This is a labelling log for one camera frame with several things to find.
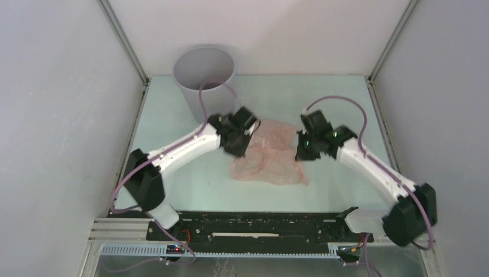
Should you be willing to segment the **pink plastic trash bag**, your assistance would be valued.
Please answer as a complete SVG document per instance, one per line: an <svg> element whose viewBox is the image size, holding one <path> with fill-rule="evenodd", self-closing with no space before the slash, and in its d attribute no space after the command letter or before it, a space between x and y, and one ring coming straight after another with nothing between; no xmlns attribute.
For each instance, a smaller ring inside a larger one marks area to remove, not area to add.
<svg viewBox="0 0 489 277"><path fill-rule="evenodd" d="M308 185L301 163L295 160L296 127L264 120L251 137L245 156L231 163L231 178L274 185Z"/></svg>

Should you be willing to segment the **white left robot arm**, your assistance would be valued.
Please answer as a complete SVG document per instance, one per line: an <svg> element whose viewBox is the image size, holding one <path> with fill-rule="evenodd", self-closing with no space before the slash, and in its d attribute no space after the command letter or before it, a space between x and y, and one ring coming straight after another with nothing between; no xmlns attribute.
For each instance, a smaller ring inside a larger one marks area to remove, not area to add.
<svg viewBox="0 0 489 277"><path fill-rule="evenodd" d="M261 120L242 106L235 113L210 115L194 132L170 145L147 153L139 148L132 151L117 192L118 196L128 196L131 203L121 211L138 208L159 223L160 233L166 239L178 239L182 224L179 214L166 199L165 178L217 149L235 158L244 157L260 125Z"/></svg>

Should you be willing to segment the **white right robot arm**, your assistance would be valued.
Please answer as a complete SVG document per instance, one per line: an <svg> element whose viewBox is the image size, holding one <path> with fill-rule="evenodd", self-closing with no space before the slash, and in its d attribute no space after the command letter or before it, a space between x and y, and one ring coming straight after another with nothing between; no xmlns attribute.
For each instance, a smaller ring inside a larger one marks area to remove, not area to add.
<svg viewBox="0 0 489 277"><path fill-rule="evenodd" d="M314 161L330 156L356 170L370 181L372 188L387 206L387 211L354 208L341 216L335 232L342 241L357 234L384 234L397 246L417 245L422 235L428 236L425 250L435 242L433 227L437 224L437 197L434 188L416 184L388 167L369 151L360 136L349 127L334 128L319 110L303 112L303 130L298 131L297 161Z"/></svg>

